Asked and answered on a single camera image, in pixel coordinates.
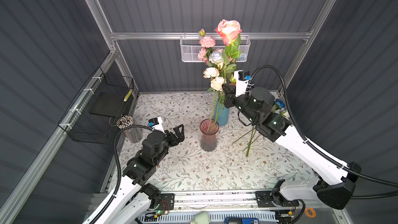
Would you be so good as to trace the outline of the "white blue flower stem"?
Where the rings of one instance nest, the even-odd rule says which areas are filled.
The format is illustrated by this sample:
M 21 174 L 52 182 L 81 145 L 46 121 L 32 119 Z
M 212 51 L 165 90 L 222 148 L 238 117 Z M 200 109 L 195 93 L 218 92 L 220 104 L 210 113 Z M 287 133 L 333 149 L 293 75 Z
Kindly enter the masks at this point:
M 212 64 L 215 64 L 217 68 L 221 69 L 224 66 L 224 61 L 223 61 L 223 49 L 217 49 L 211 53 L 209 56 L 209 62 Z

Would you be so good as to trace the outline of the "pink ribbed glass vase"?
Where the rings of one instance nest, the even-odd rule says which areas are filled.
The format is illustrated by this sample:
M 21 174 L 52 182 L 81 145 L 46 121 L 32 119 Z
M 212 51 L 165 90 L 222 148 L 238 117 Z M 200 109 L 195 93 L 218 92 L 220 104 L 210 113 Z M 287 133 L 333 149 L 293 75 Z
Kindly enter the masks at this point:
M 219 132 L 219 124 L 213 119 L 205 119 L 200 124 L 202 138 L 200 147 L 207 152 L 214 151 L 218 145 L 217 133 Z

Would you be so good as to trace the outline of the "pink peony spray stem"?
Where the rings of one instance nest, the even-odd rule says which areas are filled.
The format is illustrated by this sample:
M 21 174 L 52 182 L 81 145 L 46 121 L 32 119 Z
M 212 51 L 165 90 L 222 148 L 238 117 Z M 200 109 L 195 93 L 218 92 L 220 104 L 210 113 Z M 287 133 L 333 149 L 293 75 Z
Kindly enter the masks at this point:
M 213 66 L 210 61 L 210 56 L 213 53 L 213 48 L 216 44 L 214 38 L 211 36 L 207 36 L 204 29 L 199 31 L 199 44 L 201 45 L 201 49 L 198 53 L 198 60 L 206 63 L 208 66 Z

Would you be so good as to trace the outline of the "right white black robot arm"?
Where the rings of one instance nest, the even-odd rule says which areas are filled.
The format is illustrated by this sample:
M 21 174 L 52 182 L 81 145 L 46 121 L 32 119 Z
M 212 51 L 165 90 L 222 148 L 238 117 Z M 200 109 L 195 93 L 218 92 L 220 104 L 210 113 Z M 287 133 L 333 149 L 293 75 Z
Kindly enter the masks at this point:
M 310 166 L 317 177 L 290 182 L 280 179 L 270 197 L 277 206 L 284 201 L 319 200 L 334 209 L 343 209 L 353 198 L 356 176 L 350 176 L 343 168 L 346 162 L 330 155 L 307 138 L 301 138 L 291 121 L 273 112 L 275 97 L 265 88 L 257 87 L 249 94 L 237 94 L 235 86 L 224 84 L 226 108 L 236 107 L 249 124 L 265 138 L 289 150 Z

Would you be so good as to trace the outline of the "white peony spray stem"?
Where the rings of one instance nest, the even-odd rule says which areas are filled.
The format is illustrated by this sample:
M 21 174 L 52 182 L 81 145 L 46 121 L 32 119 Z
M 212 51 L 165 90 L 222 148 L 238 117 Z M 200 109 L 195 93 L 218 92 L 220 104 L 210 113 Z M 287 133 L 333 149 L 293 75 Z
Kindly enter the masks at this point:
M 209 92 L 212 93 L 212 107 L 210 111 L 210 117 L 213 119 L 215 112 L 216 103 L 224 103 L 225 95 L 222 89 L 223 84 L 227 84 L 229 79 L 231 83 L 235 83 L 236 80 L 233 77 L 233 72 L 236 70 L 236 65 L 227 65 L 221 69 L 215 67 L 208 67 L 203 72 L 203 77 L 210 80 Z

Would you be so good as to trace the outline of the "teal ceramic vase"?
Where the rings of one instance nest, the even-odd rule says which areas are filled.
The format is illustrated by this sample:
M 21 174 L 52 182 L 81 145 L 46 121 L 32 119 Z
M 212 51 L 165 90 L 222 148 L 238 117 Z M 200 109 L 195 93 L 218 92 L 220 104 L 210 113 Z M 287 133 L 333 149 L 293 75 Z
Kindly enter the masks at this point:
M 220 127 L 227 125 L 229 120 L 229 109 L 220 102 L 217 102 L 213 119 L 219 124 Z

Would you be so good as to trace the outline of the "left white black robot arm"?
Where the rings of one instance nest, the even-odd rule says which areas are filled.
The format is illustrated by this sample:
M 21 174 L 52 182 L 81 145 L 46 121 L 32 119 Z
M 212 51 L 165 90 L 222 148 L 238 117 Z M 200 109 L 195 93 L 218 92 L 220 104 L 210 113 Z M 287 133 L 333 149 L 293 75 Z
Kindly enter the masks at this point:
M 124 131 L 140 128 L 150 133 L 143 141 L 143 148 L 130 159 L 124 170 L 118 155 L 118 140 Z M 131 125 L 120 130 L 114 142 L 114 158 L 117 168 L 117 183 L 111 193 L 84 221 L 85 224 L 131 223 L 160 198 L 160 190 L 148 184 L 157 166 L 169 153 L 171 147 L 184 141 L 184 125 L 178 125 L 173 132 L 161 131 L 161 125 Z

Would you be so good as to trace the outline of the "large salmon pink rose stem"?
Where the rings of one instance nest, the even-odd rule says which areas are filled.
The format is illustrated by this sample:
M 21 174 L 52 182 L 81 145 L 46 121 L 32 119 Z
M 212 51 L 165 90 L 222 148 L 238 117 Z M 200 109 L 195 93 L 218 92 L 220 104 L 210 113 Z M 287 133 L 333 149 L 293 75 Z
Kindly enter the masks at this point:
M 241 26 L 240 23 L 236 20 L 221 20 L 216 28 L 217 34 L 222 39 L 225 47 L 222 48 L 223 52 L 223 61 L 224 66 L 232 65 L 237 63 L 238 58 L 241 55 L 241 50 L 239 49 L 241 40 Z M 227 80 L 227 84 L 235 85 L 235 83 L 231 83 L 230 80 Z

